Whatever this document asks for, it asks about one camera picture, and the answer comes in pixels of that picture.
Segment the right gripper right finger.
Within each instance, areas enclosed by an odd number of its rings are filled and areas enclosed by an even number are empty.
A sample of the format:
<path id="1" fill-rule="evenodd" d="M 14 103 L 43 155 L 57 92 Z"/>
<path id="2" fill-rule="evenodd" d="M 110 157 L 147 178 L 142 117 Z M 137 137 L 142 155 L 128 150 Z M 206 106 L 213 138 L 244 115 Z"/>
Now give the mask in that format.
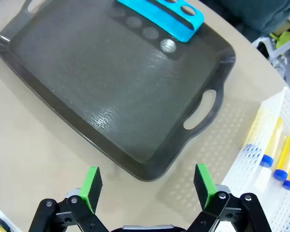
<path id="1" fill-rule="evenodd" d="M 202 211 L 188 227 L 189 232 L 213 232 L 229 222 L 237 232 L 270 232 L 271 228 L 258 197 L 244 193 L 239 198 L 219 191 L 205 164 L 195 167 L 193 183 Z"/>

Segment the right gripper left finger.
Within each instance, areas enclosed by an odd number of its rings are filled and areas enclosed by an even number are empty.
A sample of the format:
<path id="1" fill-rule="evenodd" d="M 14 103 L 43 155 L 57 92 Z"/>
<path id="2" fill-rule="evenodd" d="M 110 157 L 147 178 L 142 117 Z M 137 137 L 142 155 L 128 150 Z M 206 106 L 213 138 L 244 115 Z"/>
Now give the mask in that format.
<path id="1" fill-rule="evenodd" d="M 100 169 L 90 167 L 79 193 L 59 203 L 54 199 L 40 201 L 29 231 L 65 232 L 69 226 L 77 226 L 82 232 L 108 231 L 95 214 L 101 189 Z"/>

